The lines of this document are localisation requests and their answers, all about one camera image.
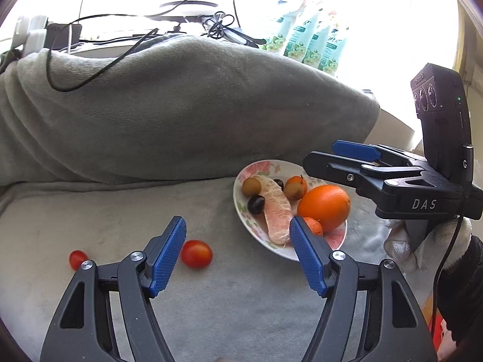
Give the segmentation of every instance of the gray fleece blanket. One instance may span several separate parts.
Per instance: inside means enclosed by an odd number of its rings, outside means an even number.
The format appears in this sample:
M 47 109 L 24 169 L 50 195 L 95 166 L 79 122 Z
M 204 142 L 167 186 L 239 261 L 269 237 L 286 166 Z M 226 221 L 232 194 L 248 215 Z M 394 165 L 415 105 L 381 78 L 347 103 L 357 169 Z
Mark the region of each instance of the gray fleece blanket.
M 99 265 L 120 261 L 180 215 L 187 238 L 207 242 L 213 261 L 195 271 L 178 260 L 168 287 L 152 300 L 176 362 L 213 362 L 220 356 L 238 362 L 301 361 L 324 300 L 309 288 L 298 262 L 277 256 L 248 233 L 235 211 L 233 182 L 82 193 L 25 184 L 11 191 L 15 200 L 0 217 L 0 316 L 19 346 L 33 362 L 39 360 L 73 275 L 72 250 L 85 251 Z M 379 263 L 388 229 L 375 216 L 372 201 L 346 189 L 352 208 L 342 249 L 356 260 Z M 121 357 L 133 361 L 119 296 L 111 296 Z M 356 354 L 364 308 L 360 292 L 344 361 Z
M 0 186 L 210 179 L 260 159 L 300 164 L 337 139 L 362 142 L 379 113 L 321 71 L 201 37 L 131 54 L 70 93 L 48 85 L 46 55 L 0 75 Z M 55 52 L 52 77 L 70 87 L 110 61 Z

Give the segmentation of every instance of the black sleeve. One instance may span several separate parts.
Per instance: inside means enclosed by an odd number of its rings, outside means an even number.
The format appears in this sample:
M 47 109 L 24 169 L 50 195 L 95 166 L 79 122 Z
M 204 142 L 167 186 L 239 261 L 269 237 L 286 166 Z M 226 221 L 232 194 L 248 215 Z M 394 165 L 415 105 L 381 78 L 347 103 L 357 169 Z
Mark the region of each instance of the black sleeve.
M 456 345 L 461 346 L 457 354 L 463 355 L 464 348 L 467 352 L 461 358 L 465 362 L 483 360 L 483 243 L 478 237 L 472 236 L 456 268 L 441 273 L 438 309 Z

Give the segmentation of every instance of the dark grape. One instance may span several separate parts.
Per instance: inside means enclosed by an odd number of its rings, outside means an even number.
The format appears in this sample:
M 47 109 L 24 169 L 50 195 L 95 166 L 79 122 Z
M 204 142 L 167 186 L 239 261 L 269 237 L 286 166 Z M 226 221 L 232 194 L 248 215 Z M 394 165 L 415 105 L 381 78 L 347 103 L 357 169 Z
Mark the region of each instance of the dark grape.
M 282 182 L 282 180 L 281 180 L 281 179 L 276 178 L 276 179 L 274 179 L 274 181 L 277 183 L 277 185 L 278 185 L 278 186 L 280 186 L 280 189 L 282 189 L 282 190 L 283 190 L 283 182 Z
M 259 215 L 263 212 L 263 208 L 265 206 L 265 197 L 257 195 L 253 196 L 250 200 L 248 200 L 248 211 L 252 215 Z

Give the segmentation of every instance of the orange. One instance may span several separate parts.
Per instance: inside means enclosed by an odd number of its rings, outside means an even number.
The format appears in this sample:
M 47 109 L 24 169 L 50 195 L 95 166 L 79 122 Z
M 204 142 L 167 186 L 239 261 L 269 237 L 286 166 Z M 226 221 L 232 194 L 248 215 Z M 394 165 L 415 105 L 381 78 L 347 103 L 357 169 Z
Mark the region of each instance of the orange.
M 310 217 L 320 222 L 324 232 L 338 227 L 349 216 L 351 199 L 336 185 L 320 185 L 300 200 L 297 215 Z
M 290 177 L 287 180 L 287 182 L 285 183 L 285 185 L 287 186 L 291 182 L 297 182 L 299 184 L 302 184 L 304 194 L 307 193 L 308 186 L 307 186 L 307 181 L 304 179 L 304 177 L 302 177 L 302 176 L 293 176 L 293 177 Z
M 306 216 L 303 219 L 305 220 L 305 223 L 313 234 L 315 234 L 316 236 L 322 236 L 324 234 L 324 229 L 318 221 Z

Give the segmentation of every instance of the red tomato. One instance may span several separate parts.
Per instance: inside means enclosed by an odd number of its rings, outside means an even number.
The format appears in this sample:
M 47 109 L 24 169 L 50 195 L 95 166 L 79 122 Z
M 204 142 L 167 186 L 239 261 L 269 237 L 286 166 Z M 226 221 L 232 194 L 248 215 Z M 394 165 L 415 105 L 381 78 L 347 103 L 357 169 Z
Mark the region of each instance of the red tomato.
M 191 239 L 186 241 L 181 249 L 181 261 L 190 268 L 204 268 L 213 259 L 211 248 L 203 241 Z
M 70 255 L 69 255 L 69 264 L 71 265 L 71 268 L 76 271 L 79 269 L 81 264 L 85 261 L 89 260 L 88 256 L 82 251 L 82 250 L 74 250 Z

